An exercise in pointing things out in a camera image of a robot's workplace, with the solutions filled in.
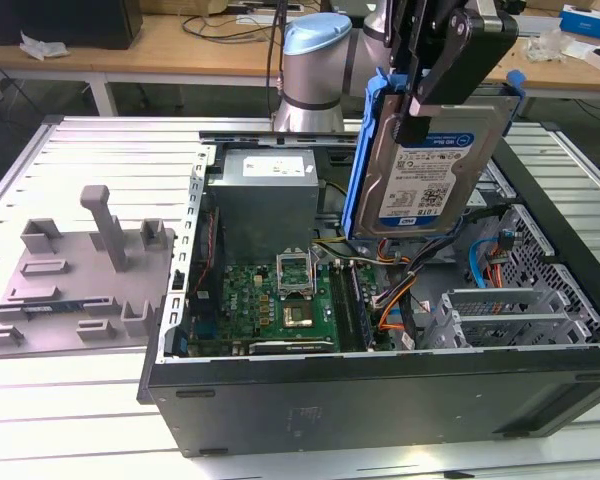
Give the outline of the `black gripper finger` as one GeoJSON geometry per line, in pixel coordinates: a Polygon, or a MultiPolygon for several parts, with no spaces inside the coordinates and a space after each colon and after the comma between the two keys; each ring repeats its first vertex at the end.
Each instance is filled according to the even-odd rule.
{"type": "Polygon", "coordinates": [[[396,122],[396,142],[402,146],[423,141],[431,116],[422,112],[426,105],[459,104],[464,98],[446,91],[451,75],[459,70],[464,51],[472,41],[476,26],[474,10],[454,10],[444,45],[436,56],[417,56],[419,73],[414,95],[404,90],[396,122]]]}
{"type": "Polygon", "coordinates": [[[413,50],[417,46],[420,25],[419,2],[393,0],[387,2],[387,47],[390,49],[391,73],[406,76],[405,90],[414,95],[419,73],[419,60],[413,50]]]}

